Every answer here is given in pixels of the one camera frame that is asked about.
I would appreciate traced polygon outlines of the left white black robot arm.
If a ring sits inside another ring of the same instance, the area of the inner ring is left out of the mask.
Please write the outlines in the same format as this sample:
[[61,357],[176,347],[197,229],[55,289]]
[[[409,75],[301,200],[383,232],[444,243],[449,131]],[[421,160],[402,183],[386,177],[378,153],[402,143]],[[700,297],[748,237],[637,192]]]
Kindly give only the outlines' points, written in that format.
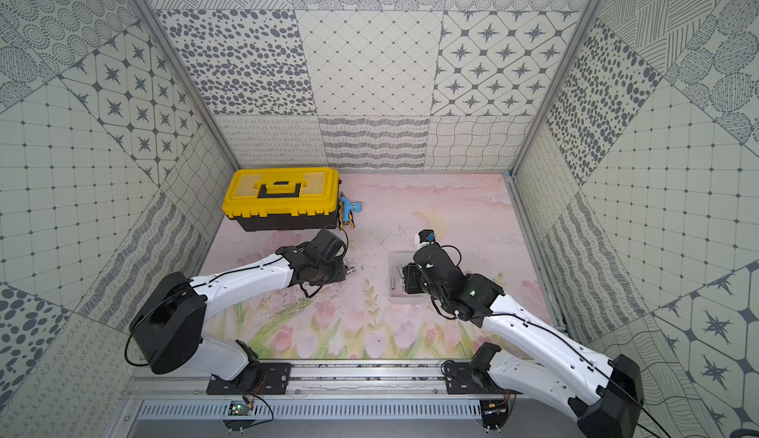
[[240,382],[254,374],[257,354],[241,341],[207,336],[206,323],[255,297],[297,288],[308,298],[346,279],[349,240],[323,228],[308,242],[217,274],[174,272],[154,288],[128,325],[125,359],[164,375],[182,368]]

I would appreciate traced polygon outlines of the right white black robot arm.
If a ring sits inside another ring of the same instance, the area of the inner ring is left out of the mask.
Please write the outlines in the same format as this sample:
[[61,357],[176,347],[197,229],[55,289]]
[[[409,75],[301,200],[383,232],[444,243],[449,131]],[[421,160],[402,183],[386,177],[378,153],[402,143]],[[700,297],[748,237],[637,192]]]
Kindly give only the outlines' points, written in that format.
[[464,273],[432,230],[419,232],[413,278],[447,321],[463,321],[516,345],[526,363],[486,342],[474,353],[470,380],[484,393],[523,393],[573,419],[586,437],[632,437],[644,407],[642,370],[624,354],[610,358],[583,346],[539,319],[502,287]]

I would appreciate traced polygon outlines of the clear plastic storage box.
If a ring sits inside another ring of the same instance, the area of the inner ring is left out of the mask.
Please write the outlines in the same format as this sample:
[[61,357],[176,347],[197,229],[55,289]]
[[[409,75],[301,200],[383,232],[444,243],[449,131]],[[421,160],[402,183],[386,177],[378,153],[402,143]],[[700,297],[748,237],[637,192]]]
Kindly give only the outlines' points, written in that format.
[[389,301],[393,305],[420,305],[429,300],[424,292],[409,294],[405,292],[402,270],[412,262],[412,250],[397,250],[389,252]]

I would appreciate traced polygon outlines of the blue yellow hand tool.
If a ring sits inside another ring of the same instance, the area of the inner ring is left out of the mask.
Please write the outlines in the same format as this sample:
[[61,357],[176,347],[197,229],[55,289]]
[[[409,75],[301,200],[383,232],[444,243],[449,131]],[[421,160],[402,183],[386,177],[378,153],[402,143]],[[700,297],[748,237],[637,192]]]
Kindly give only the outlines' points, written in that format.
[[355,215],[362,212],[362,203],[358,201],[351,201],[344,194],[340,195],[339,202],[339,216],[342,228],[355,228]]

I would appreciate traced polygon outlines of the yellow black toolbox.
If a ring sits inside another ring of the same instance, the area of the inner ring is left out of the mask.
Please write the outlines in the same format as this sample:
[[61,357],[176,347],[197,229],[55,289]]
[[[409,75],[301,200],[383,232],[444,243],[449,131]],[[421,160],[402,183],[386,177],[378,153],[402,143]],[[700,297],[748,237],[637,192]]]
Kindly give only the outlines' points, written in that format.
[[247,232],[334,228],[339,191],[339,173],[329,167],[240,169],[223,214]]

